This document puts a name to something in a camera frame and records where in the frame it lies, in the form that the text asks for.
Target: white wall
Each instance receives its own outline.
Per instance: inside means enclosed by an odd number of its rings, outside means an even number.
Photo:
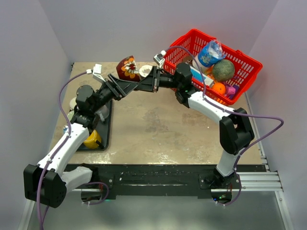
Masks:
[[[151,61],[192,28],[248,53],[277,0],[40,0],[69,59]]]
[[[278,170],[295,229],[307,225],[307,1],[279,0],[250,55],[263,70],[248,91],[253,111],[279,115],[285,125],[263,141],[271,170]],[[274,125],[257,120],[261,134]]]
[[[47,152],[70,66],[38,0],[0,1],[0,229],[24,209],[23,170]]]

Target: wooden tabletop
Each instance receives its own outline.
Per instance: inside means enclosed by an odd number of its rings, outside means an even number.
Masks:
[[[117,62],[100,62],[103,76],[117,76]],[[142,65],[152,62],[138,62]],[[94,62],[76,62],[71,77]],[[63,108],[69,112],[69,102],[84,84],[94,90],[100,83],[91,75],[73,80],[67,87]],[[234,108],[248,110],[241,96]],[[53,147],[62,136],[65,119],[60,114],[52,139]],[[91,164],[218,164],[222,154],[219,127],[203,114],[178,103],[171,89],[160,88],[158,93],[132,92],[121,101],[114,101],[109,147],[105,151],[76,152],[70,163]],[[261,164],[258,145],[249,149],[240,164]]]

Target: red basket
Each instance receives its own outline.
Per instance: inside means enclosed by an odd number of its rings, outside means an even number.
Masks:
[[[186,35],[177,39],[171,46],[182,46],[190,51],[193,56],[196,56],[201,49],[211,40],[216,39],[203,32],[192,29]],[[222,44],[223,54],[226,55],[225,59],[233,62],[236,71],[232,79],[226,83],[230,85],[238,85],[240,89],[231,100],[223,95],[220,95],[215,90],[206,86],[206,95],[216,100],[217,102],[229,105],[234,104],[239,97],[249,89],[254,83],[258,72],[262,69],[262,64],[251,57],[243,54],[240,50],[234,51],[233,49]],[[164,69],[168,72],[174,73],[176,65],[182,62],[182,59],[188,56],[188,53],[180,48],[170,49],[165,56]],[[193,78],[193,84],[203,90],[203,83]]]

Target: green melon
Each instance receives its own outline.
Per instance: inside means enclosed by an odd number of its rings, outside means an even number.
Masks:
[[[235,74],[234,64],[226,59],[222,59],[215,63],[212,69],[212,75],[218,82],[231,79]]]

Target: orange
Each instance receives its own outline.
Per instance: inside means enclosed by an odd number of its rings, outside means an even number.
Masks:
[[[223,83],[216,83],[212,86],[212,89],[217,91],[219,94],[224,95],[226,93],[226,87]]]

